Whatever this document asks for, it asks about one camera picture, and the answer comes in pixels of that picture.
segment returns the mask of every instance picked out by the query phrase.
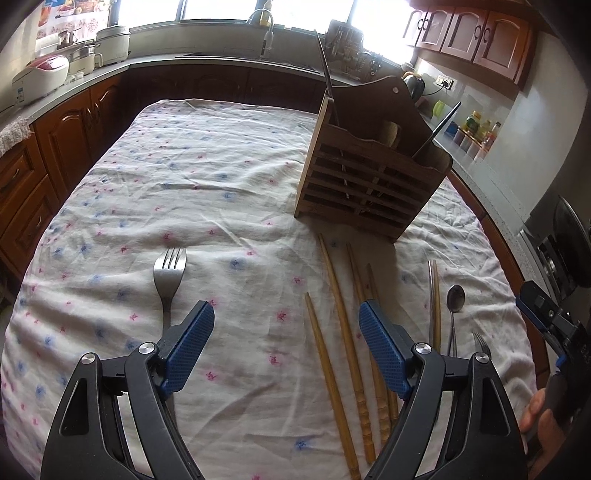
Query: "blue gripper pad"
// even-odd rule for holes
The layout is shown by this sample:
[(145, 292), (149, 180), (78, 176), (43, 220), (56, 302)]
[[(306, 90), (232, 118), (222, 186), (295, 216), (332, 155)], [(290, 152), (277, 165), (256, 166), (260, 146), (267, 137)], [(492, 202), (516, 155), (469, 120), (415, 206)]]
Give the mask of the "blue gripper pad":
[(165, 399), (183, 389), (211, 335), (214, 318), (213, 307), (201, 300), (180, 325), (170, 327), (158, 342), (160, 357), (165, 360), (159, 390)]
[(403, 400), (408, 400), (412, 388), (407, 378), (407, 360), (394, 345), (392, 336), (387, 332), (380, 319), (383, 313), (376, 306), (370, 300), (363, 302), (359, 307), (361, 333), (363, 333), (388, 388)]

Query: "human hand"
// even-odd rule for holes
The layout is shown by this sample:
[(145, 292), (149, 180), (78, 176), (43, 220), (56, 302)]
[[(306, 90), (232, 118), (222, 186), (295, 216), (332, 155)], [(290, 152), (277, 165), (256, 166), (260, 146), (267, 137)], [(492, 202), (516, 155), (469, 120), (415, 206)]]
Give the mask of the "human hand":
[(541, 453), (530, 468), (530, 480), (535, 478), (550, 463), (566, 438), (566, 435), (556, 423), (552, 410), (548, 408), (540, 415), (544, 400), (545, 388), (542, 388), (531, 397), (530, 404), (527, 405), (519, 421), (520, 432), (526, 434), (534, 425), (536, 418), (540, 417), (538, 420), (538, 440), (542, 448)]

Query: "cabinet handle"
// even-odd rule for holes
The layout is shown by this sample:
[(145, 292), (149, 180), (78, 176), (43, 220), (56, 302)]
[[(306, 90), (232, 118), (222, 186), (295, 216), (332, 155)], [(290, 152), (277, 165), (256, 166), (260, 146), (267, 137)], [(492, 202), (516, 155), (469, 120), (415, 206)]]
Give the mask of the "cabinet handle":
[(0, 187), (0, 193), (4, 193), (5, 191), (8, 190), (8, 187), (10, 186), (10, 184), (17, 179), (18, 173), (20, 171), (21, 171), (21, 169), (17, 168), (17, 170), (14, 173), (14, 175), (12, 176), (12, 178), (10, 180), (8, 180), (3, 186)]

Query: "kettle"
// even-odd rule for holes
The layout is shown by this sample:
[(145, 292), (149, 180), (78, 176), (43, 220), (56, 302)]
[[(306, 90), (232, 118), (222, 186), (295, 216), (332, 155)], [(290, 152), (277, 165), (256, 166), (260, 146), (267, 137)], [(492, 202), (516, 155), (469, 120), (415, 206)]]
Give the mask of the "kettle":
[(425, 91), (425, 80), (418, 73), (413, 72), (406, 72), (402, 79), (407, 84), (410, 98), (416, 102)]

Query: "spoon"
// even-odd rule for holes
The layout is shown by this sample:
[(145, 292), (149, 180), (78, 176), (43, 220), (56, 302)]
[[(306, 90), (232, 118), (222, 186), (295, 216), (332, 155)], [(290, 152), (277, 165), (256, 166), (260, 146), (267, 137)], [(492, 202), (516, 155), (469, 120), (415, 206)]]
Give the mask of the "spoon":
[(457, 356), (457, 345), (456, 345), (456, 326), (453, 322), (453, 314), (458, 313), (464, 306), (466, 301), (466, 293), (464, 289), (459, 285), (452, 285), (447, 291), (447, 309), (452, 316), (452, 323), (449, 329), (449, 340), (447, 341), (447, 356), (452, 351), (452, 340), (453, 340), (453, 356)]

